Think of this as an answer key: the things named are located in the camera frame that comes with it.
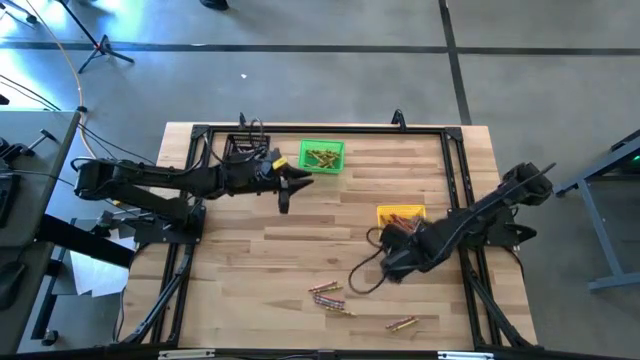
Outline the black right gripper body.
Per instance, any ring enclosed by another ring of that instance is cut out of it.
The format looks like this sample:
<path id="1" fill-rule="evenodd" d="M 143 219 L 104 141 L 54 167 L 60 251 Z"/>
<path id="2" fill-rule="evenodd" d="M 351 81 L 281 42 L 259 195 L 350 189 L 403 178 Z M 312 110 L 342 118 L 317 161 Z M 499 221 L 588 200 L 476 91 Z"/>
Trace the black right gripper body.
<path id="1" fill-rule="evenodd" d="M 438 254 L 443 248 L 443 239 L 433 234 L 389 233 L 382 235 L 382 248 L 385 252 L 383 274 L 389 281 L 400 283 L 411 272 L 426 273 L 440 263 Z"/>

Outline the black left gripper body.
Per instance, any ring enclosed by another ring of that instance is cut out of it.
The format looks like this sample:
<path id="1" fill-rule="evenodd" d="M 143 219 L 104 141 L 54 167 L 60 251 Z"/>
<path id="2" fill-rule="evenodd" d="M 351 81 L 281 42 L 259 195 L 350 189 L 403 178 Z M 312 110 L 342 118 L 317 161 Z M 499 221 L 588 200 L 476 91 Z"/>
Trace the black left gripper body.
<path id="1" fill-rule="evenodd" d="M 229 155 L 217 164 L 217 195 L 277 192 L 287 165 L 278 149 Z"/>

